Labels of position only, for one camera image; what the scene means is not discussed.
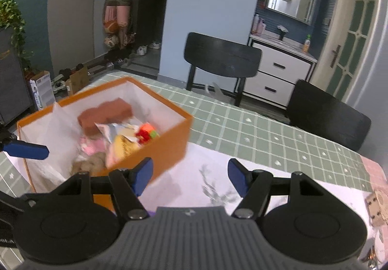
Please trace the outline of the green checkered tablecloth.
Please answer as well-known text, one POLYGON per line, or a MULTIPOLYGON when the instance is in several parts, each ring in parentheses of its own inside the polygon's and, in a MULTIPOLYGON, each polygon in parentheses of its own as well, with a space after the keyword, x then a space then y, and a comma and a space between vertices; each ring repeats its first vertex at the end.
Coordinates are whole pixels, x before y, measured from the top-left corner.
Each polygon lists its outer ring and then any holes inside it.
POLYGON ((331 141, 178 87, 141 82, 190 113, 186 157, 150 183, 141 196, 147 210, 159 206, 224 206, 240 198, 227 179, 230 158, 247 168, 289 177, 302 171, 368 219, 365 198, 386 191, 387 178, 376 162, 331 141))

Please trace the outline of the orange red crochet strawberry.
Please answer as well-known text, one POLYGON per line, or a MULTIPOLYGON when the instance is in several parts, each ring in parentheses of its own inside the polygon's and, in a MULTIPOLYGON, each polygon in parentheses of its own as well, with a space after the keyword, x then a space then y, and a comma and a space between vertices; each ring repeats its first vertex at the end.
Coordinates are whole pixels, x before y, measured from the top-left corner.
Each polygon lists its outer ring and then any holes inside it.
POLYGON ((145 145, 147 142, 157 138, 159 133, 156 131, 154 126, 150 123, 144 123, 138 127, 136 131, 136 138, 140 145, 145 145))

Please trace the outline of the snack packet yellow pink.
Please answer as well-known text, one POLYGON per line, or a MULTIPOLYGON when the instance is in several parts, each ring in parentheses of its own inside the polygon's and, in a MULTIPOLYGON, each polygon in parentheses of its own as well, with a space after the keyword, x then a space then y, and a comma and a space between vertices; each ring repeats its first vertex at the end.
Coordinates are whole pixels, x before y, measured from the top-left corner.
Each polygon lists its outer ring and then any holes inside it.
POLYGON ((121 162, 140 149, 141 145, 136 138, 139 126, 129 123, 96 124, 99 132, 106 140, 106 167, 121 162))

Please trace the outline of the dark grey cabinet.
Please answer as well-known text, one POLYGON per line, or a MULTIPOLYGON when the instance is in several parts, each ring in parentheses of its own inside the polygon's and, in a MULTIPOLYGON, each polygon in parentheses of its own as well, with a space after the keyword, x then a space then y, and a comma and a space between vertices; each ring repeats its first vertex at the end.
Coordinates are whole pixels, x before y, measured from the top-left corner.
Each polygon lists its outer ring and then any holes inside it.
POLYGON ((1 29, 0 109, 4 125, 33 106, 20 60, 11 44, 12 33, 11 28, 1 29))

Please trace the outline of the orange cardboard storage box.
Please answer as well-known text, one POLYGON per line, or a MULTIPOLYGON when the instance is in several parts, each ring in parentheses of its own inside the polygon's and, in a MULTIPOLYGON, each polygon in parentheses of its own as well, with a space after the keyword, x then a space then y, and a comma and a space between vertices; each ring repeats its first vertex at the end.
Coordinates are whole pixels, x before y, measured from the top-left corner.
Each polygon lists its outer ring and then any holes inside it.
POLYGON ((77 93, 21 119, 19 137, 45 145, 44 160, 23 159, 35 192, 49 192, 72 174, 94 176, 153 160, 157 178, 186 154, 193 117, 134 78, 77 93))

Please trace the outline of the white drawer cabinet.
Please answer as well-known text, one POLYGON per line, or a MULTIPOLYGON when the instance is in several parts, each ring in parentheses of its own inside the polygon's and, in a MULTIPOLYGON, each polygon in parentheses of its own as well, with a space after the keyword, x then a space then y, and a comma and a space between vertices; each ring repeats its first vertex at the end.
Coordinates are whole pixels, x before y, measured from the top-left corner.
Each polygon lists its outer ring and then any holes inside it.
POLYGON ((262 51, 258 73, 248 78, 243 93, 254 99, 286 109, 299 80, 310 81, 318 60, 288 38, 273 33, 251 34, 248 46, 262 51))

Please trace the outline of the black chair right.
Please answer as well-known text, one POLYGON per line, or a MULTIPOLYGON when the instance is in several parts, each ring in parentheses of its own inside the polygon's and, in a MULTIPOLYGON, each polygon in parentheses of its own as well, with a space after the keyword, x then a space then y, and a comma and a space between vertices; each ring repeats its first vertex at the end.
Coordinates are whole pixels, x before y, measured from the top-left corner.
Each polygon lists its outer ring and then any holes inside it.
POLYGON ((292 126, 359 151, 372 121, 320 88, 298 80, 287 105, 292 126))

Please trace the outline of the black chair left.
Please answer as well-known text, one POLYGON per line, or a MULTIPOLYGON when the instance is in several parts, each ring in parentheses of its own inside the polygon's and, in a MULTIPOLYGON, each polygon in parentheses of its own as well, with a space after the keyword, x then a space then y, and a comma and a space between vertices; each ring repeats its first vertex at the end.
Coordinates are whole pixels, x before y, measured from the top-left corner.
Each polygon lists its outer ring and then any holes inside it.
POLYGON ((237 89, 227 95, 234 99, 234 105, 238 107, 247 79, 256 76, 259 71, 262 50, 191 32, 187 35, 184 59, 190 64, 186 90, 203 88, 194 82, 197 69, 221 77, 235 78, 237 89))

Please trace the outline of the hanging bags pink orange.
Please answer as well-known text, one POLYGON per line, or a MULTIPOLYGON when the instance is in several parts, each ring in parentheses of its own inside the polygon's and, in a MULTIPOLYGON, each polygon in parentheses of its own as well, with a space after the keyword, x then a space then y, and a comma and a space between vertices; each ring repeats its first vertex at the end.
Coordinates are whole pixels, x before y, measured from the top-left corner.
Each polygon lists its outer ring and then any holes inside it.
POLYGON ((103 10, 103 28, 105 44, 111 48, 124 49, 134 40, 129 34, 130 28, 130 0, 106 0, 103 10))

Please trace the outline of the white cardboard box on floor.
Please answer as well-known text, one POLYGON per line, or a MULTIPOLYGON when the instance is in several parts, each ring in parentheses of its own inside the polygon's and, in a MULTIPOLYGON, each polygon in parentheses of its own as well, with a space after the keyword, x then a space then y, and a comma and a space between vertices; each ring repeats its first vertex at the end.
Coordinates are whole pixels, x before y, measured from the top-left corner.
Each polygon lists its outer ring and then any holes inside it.
POLYGON ((29 79, 32 97, 39 111, 56 102, 50 72, 41 71, 29 79))

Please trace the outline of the pink white crochet toy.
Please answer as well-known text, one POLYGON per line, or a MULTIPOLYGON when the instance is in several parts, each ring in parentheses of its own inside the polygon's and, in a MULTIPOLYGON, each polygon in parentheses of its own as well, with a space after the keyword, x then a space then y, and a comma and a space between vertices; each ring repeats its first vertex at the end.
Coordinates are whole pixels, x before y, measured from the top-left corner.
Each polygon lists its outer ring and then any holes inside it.
POLYGON ((91 139, 88 137, 80 138, 80 150, 87 156, 92 156, 98 152, 106 151, 106 142, 103 137, 97 139, 91 139))

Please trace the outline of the brown cardboard box on floor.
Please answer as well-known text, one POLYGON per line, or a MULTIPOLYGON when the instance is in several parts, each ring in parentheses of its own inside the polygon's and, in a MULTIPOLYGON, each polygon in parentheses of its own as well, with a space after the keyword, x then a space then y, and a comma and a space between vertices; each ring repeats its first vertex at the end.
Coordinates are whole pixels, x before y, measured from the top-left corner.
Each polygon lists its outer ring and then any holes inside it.
POLYGON ((81 89, 89 84, 88 68, 83 67, 78 71, 75 71, 70 75, 69 79, 65 82, 66 89, 69 96, 78 93, 81 89))

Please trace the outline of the clear plastic bag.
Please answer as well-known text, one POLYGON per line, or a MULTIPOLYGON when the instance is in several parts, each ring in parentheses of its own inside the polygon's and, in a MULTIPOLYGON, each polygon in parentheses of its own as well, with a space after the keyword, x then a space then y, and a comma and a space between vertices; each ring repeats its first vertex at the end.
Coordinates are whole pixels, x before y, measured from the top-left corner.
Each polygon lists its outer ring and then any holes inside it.
POLYGON ((24 167, 35 192, 52 191, 71 176, 72 161, 81 136, 76 117, 55 103, 49 113, 36 120, 28 116, 17 126, 21 140, 48 148, 46 159, 24 159, 24 167))

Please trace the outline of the black chair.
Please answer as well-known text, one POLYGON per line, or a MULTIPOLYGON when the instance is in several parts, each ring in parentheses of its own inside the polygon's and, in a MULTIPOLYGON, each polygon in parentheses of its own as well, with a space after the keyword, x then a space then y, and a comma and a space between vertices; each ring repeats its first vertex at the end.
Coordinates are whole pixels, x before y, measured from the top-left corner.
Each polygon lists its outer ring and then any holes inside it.
POLYGON ((372 121, 320 88, 298 80, 287 105, 292 126, 359 151, 372 121))
POLYGON ((227 95, 234 99, 234 105, 238 107, 247 79, 256 76, 259 71, 262 50, 191 32, 187 35, 184 59, 190 64, 186 90, 203 88, 194 82, 197 69, 221 77, 235 78, 237 89, 227 95))

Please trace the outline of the brown bear-shaped sponge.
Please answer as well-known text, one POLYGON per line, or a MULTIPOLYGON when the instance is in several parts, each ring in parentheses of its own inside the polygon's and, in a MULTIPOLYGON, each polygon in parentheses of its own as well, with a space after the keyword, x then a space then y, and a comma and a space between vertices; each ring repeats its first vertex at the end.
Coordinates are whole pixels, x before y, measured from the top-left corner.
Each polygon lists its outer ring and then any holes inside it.
POLYGON ((86 136, 94 136, 100 133, 96 124, 121 123, 132 116, 131 104, 117 98, 83 111, 78 116, 78 123, 86 136))

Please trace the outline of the green hanging plant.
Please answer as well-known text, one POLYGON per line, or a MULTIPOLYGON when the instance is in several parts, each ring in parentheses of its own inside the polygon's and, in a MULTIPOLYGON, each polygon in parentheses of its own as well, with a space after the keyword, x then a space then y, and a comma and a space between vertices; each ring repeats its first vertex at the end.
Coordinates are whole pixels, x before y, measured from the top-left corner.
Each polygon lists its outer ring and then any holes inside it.
POLYGON ((21 61, 23 71, 31 69, 31 52, 25 50, 26 22, 16 0, 1 0, 1 28, 10 28, 10 43, 21 61))

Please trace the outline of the brown knitted plush toy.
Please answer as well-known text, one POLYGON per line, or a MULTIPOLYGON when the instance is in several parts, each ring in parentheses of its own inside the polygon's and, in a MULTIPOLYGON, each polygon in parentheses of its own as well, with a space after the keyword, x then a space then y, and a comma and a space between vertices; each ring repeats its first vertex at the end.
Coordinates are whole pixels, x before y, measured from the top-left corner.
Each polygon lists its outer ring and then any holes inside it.
POLYGON ((106 168, 106 153, 96 152, 91 156, 86 154, 79 154, 72 161, 72 168, 70 173, 72 175, 79 172, 90 172, 90 174, 98 174, 106 168))

